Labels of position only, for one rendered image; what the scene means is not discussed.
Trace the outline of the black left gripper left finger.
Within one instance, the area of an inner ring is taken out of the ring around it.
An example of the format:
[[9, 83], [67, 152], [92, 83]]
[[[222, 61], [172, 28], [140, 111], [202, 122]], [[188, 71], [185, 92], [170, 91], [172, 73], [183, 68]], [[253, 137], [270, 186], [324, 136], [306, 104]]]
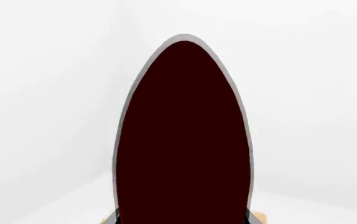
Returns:
[[119, 210], [115, 210], [106, 220], [105, 224], [120, 224]]

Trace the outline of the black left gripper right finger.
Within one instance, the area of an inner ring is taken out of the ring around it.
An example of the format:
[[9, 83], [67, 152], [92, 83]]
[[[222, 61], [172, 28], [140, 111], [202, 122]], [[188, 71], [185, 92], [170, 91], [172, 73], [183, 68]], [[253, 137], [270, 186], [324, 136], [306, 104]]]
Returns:
[[246, 224], [262, 224], [262, 221], [251, 212], [248, 208], [246, 209]]

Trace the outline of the dark red wine bottle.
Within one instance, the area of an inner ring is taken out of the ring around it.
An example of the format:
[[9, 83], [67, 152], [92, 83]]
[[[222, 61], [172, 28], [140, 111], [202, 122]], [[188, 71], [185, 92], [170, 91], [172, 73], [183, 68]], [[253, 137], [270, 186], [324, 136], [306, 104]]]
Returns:
[[250, 224], [253, 146], [227, 69], [190, 34], [136, 77], [113, 156], [115, 224]]

